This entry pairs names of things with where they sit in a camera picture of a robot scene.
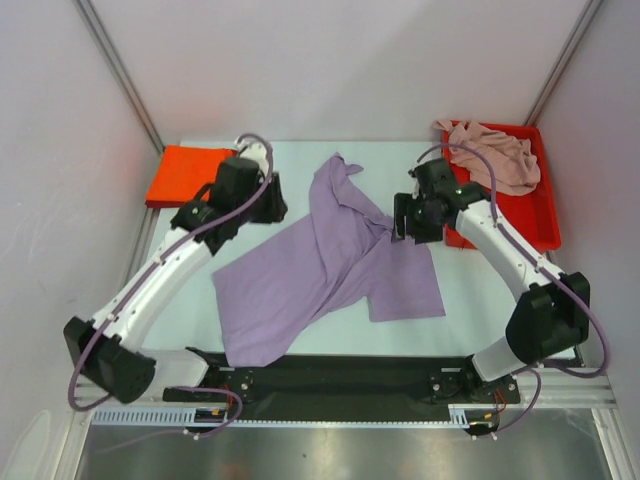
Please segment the purple t-shirt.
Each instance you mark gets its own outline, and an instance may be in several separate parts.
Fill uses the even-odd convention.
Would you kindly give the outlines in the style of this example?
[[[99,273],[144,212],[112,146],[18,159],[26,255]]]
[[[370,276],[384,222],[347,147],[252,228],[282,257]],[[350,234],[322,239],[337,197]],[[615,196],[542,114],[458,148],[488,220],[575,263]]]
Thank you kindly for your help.
[[[309,325],[361,299],[374,323],[442,317],[429,247],[392,239],[394,222],[335,154],[314,174],[310,212],[212,276],[226,359],[264,367]]]

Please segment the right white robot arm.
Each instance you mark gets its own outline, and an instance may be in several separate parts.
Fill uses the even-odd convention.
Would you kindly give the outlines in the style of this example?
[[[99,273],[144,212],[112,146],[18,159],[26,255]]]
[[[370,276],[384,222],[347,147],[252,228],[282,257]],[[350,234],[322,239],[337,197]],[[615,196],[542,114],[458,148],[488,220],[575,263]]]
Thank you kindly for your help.
[[[416,190],[394,197],[393,241],[432,243],[450,228],[485,257],[515,300],[504,335],[464,361],[461,388],[469,399],[486,400],[498,380],[588,339],[590,284],[583,274],[567,274],[538,253],[506,220],[494,193],[460,184],[446,159],[420,163],[409,175]]]

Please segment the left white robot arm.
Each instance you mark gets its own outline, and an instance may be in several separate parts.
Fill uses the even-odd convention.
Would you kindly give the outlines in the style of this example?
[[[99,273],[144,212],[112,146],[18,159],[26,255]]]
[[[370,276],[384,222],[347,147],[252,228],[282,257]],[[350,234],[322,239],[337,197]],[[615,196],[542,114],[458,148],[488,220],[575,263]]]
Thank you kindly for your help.
[[[88,320],[72,317],[63,337],[74,364],[67,390],[76,410],[84,377],[107,398],[130,404],[152,385],[158,361],[141,346],[157,316],[182,285],[247,224],[279,223],[287,213],[273,153],[245,147],[224,160],[171,219],[152,257],[125,287]]]

